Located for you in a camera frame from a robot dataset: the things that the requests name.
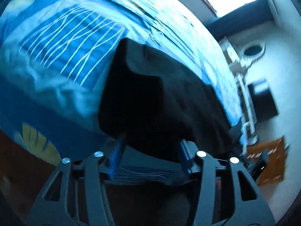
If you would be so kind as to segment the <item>black pants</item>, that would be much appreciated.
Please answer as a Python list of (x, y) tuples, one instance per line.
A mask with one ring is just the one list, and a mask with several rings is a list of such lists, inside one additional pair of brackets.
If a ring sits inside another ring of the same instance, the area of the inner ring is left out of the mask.
[(116, 48), (98, 123), (108, 136), (171, 162), (179, 161), (182, 140), (218, 159), (241, 148), (241, 124), (229, 122), (211, 85), (166, 53), (129, 38)]

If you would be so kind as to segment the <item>brown wooden cabinet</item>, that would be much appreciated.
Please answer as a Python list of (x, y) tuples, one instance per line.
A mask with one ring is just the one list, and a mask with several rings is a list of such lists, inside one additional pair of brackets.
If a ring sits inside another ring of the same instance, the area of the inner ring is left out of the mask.
[(259, 186), (282, 182), (286, 168), (285, 136), (274, 141), (258, 143), (247, 147), (247, 157), (258, 161), (263, 152), (268, 153), (268, 162), (265, 169), (257, 179)]

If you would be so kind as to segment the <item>black flat television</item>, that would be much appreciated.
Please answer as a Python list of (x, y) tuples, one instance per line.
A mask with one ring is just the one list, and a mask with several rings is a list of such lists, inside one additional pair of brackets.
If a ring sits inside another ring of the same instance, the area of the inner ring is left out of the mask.
[(268, 121), (279, 115), (274, 97), (266, 79), (247, 85), (251, 95), (257, 122)]

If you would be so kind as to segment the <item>white dresser with oval mirror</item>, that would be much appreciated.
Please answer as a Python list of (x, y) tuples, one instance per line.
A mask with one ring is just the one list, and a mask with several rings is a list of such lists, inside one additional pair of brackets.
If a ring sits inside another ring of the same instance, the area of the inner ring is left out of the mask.
[(245, 76), (250, 67), (264, 56), (266, 45), (262, 41), (255, 40), (237, 49), (226, 37), (218, 43), (238, 87), (243, 112), (242, 129), (245, 135), (246, 146), (255, 145), (259, 140), (255, 128), (257, 117)]

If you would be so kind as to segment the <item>blue patterned bed sheet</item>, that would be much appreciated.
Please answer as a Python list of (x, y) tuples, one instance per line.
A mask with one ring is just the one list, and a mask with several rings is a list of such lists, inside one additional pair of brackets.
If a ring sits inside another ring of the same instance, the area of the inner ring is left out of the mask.
[(218, 42), (178, 0), (10, 0), (1, 15), (1, 130), (57, 165), (106, 141), (97, 109), (122, 38), (157, 48), (211, 85), (230, 121), (238, 89)]

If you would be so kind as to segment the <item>dark blue curtain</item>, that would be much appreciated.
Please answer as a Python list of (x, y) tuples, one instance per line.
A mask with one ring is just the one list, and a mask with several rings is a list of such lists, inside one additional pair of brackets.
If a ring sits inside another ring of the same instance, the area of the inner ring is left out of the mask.
[(267, 21), (274, 21), (267, 0), (256, 0), (205, 25), (212, 36), (220, 41)]

